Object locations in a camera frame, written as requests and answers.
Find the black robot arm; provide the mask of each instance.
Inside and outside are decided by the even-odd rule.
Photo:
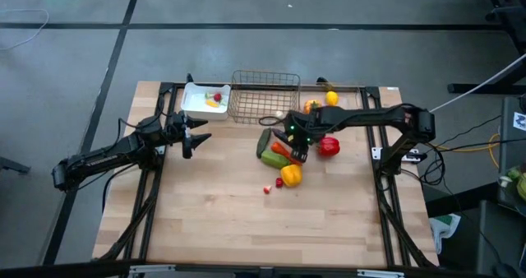
[[[190,129],[208,123],[208,121],[190,118],[181,111],[167,117],[164,130],[159,116],[143,119],[136,130],[106,146],[86,154],[74,155],[61,160],[53,168],[54,186],[61,191],[77,187],[88,176],[115,169],[126,164],[138,164],[141,169],[158,164],[158,146],[182,143],[182,156],[191,158],[191,150],[196,149],[211,134],[192,135]]]
[[[418,143],[435,139],[435,116],[411,104],[400,104],[387,109],[342,109],[324,106],[309,114],[289,111],[283,120],[292,147],[292,157],[301,162],[307,159],[310,145],[319,142],[326,133],[346,127],[392,126],[402,136],[392,146],[382,149],[379,164],[384,174],[399,174],[402,158]]]

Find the green object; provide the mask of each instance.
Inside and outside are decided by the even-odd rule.
[[[263,151],[263,153],[261,153],[261,161],[276,169],[282,169],[283,167],[290,165],[290,161],[287,160],[287,158],[280,154],[276,154],[273,151]]]
[[[526,178],[524,175],[525,174],[520,177],[519,182],[517,183],[517,192],[519,193],[519,196],[526,201]]]
[[[517,179],[519,179],[519,178],[520,178],[520,175],[521,175],[521,174],[520,174],[519,167],[514,167],[514,168],[508,170],[508,174],[507,174],[507,175],[508,175],[508,177],[509,177],[511,180],[513,180],[513,181],[516,182]]]
[[[451,215],[437,216],[435,217],[435,220],[441,221],[446,225],[451,225],[451,223],[453,222],[453,216]]]
[[[261,159],[261,153],[265,150],[270,140],[270,128],[263,130],[260,136],[260,140],[257,142],[256,156]]]

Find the red bell pepper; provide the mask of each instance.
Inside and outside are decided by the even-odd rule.
[[[318,154],[331,157],[339,153],[339,141],[334,137],[323,137],[318,145]]]

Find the wire basket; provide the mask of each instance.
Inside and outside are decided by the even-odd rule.
[[[228,115],[236,123],[257,124],[277,111],[299,110],[299,75],[279,72],[235,71]]]

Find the wooden table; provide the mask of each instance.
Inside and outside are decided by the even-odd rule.
[[[129,123],[153,114],[159,86],[158,81],[138,83]],[[398,88],[380,92],[383,107],[401,102]],[[182,90],[177,94],[176,111]],[[323,93],[302,92],[300,104],[310,99],[323,100]],[[361,108],[361,103],[357,94],[340,94],[339,106],[345,109]],[[263,187],[273,185],[279,171],[255,156],[262,129],[231,118],[213,121],[192,130],[210,132],[212,137],[190,160],[182,158],[180,144],[167,149],[147,261],[385,268],[365,128],[335,133],[342,151],[330,160],[318,159],[312,147],[303,166],[303,183],[273,188],[269,195]],[[400,135],[389,127],[387,133],[391,143]],[[377,129],[376,140],[380,140]],[[404,163],[403,168],[417,172],[411,164]],[[106,253],[129,224],[140,173],[132,168],[113,180],[94,257]],[[420,183],[405,174],[396,176],[396,182],[405,229],[438,264]],[[390,231],[395,260],[401,264],[396,234]],[[136,236],[133,257],[141,228]]]

